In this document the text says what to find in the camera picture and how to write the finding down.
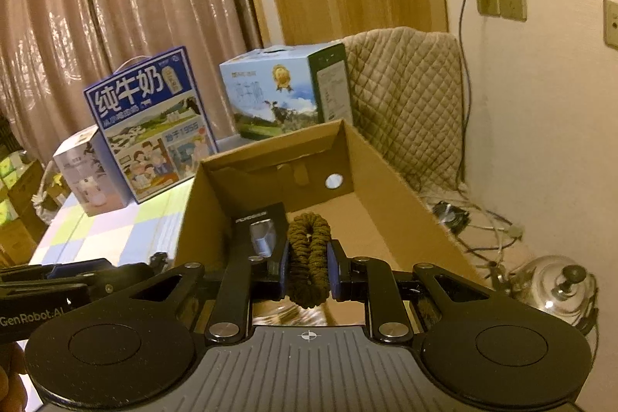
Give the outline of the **person's left hand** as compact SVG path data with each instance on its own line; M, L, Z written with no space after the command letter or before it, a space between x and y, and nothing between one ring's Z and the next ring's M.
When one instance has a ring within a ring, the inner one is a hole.
M27 391L21 376L27 374L24 352L17 342L4 344L1 352L8 356L8 369L1 367L1 410L24 412L27 406Z

